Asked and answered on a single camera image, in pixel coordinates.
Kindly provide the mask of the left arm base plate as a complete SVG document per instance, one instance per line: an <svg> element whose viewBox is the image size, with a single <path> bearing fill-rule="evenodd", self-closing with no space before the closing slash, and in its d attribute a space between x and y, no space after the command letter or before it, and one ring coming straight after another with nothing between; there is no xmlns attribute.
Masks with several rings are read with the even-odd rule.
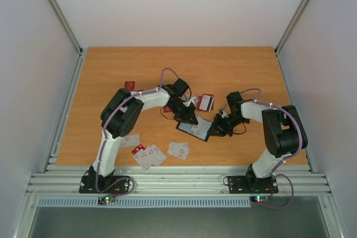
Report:
<svg viewBox="0 0 357 238"><path fill-rule="evenodd" d="M99 176L97 186L95 186L95 182L95 176L88 174L82 176L79 193L125 195L132 190L134 186L134 180L129 176L109 176L108 178Z"/></svg>

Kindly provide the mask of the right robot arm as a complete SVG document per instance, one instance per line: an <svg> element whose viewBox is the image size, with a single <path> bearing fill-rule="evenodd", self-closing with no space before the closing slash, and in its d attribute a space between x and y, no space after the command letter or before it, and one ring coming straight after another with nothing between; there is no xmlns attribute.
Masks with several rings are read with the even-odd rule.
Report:
<svg viewBox="0 0 357 238"><path fill-rule="evenodd" d="M295 157L308 144L308 138L297 109L293 105L276 106L257 99L244 100L238 91L226 96L229 114L220 109L208 134L233 136L234 128L250 121L262 123L266 148L243 176L228 176L230 193L277 193L276 170Z"/></svg>

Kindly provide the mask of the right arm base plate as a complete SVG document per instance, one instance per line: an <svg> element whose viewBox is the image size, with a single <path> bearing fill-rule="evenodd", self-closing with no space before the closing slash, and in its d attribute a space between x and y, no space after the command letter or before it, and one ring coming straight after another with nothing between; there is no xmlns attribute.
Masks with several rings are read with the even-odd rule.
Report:
<svg viewBox="0 0 357 238"><path fill-rule="evenodd" d="M246 176L227 176L228 190L231 194L278 193L277 182L272 177L247 178Z"/></svg>

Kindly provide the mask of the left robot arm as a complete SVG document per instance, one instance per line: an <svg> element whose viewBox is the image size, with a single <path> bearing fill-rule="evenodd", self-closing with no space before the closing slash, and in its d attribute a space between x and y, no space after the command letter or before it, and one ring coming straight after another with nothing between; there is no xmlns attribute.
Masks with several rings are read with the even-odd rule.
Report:
<svg viewBox="0 0 357 238"><path fill-rule="evenodd" d="M97 192L107 192L114 186L114 162L119 147L142 111L166 106L178 123L198 125L194 104L182 98L187 91L191 89L181 78L147 91L119 89L101 113L102 141L94 163L82 177L83 186Z"/></svg>

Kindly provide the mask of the black leather card holder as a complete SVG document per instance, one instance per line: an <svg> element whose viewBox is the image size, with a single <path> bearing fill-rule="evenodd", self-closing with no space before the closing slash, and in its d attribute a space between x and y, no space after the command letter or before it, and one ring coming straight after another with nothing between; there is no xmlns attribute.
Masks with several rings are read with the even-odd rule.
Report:
<svg viewBox="0 0 357 238"><path fill-rule="evenodd" d="M176 129L186 134L189 134L199 140L207 142L209 139L208 132L213 123L200 116L197 116L196 118L198 121L198 125L191 125L189 123L178 123L176 125Z"/></svg>

